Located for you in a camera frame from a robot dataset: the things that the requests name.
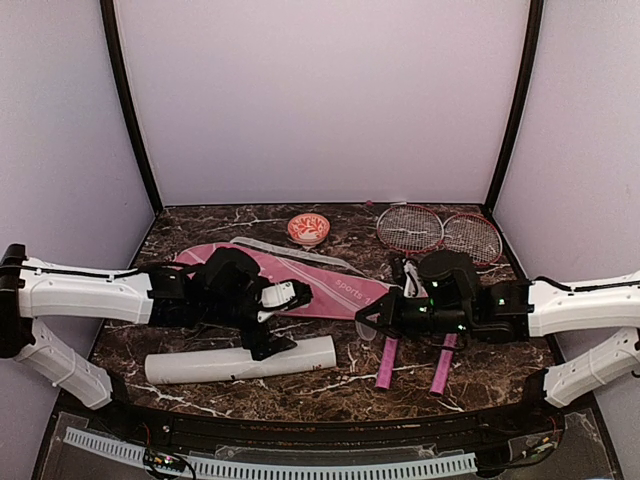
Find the white shuttlecock tube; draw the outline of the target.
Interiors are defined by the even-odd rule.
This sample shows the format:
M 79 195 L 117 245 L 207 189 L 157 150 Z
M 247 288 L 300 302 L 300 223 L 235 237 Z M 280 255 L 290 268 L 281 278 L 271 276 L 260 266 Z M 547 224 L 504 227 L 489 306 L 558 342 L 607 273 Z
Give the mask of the white shuttlecock tube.
M 151 354 L 145 359 L 146 379 L 154 385 L 211 383 L 258 379 L 334 368 L 337 357 L 331 336 L 299 340 L 291 350 L 261 361 L 248 350 L 227 348 Z

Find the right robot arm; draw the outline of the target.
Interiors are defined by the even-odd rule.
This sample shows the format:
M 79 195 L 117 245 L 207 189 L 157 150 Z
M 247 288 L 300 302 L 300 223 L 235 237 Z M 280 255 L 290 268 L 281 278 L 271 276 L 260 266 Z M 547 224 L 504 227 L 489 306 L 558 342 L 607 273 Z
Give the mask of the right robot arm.
M 471 257 L 441 250 L 423 258 L 406 276 L 423 297 L 392 286 L 355 315 L 361 325 L 388 337 L 466 334 L 489 344 L 525 342 L 574 331 L 615 328 L 609 339 L 563 364 L 541 369 L 525 382 L 522 403 L 510 413 L 521 434 L 549 416 L 639 367 L 639 275 L 561 284 L 547 277 L 484 287 Z

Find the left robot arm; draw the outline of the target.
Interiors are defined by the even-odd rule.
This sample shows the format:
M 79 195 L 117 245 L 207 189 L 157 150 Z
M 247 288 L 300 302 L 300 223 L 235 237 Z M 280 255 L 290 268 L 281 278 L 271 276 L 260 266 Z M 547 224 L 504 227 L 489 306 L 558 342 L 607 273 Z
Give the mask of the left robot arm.
M 160 328 L 209 324 L 235 329 L 252 359 L 291 350 L 268 319 L 308 305 L 308 284 L 271 281 L 249 254 L 221 247 L 195 264 L 160 262 L 131 270 L 92 270 L 44 262 L 10 245 L 1 259 L 1 356 L 22 362 L 86 408 L 101 411 L 120 436 L 141 427 L 122 380 L 62 342 L 43 323 L 48 316 L 119 320 Z

